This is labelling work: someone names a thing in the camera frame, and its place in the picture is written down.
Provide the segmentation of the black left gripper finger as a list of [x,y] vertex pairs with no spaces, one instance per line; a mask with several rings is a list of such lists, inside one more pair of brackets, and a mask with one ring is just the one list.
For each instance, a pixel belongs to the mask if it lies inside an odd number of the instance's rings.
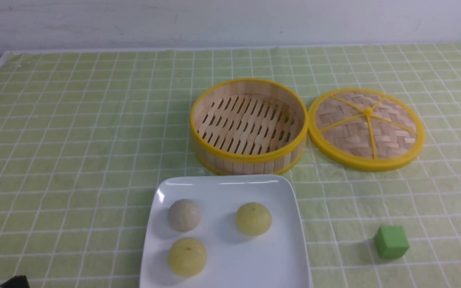
[[0,288],[30,288],[26,275],[16,275],[0,285]]

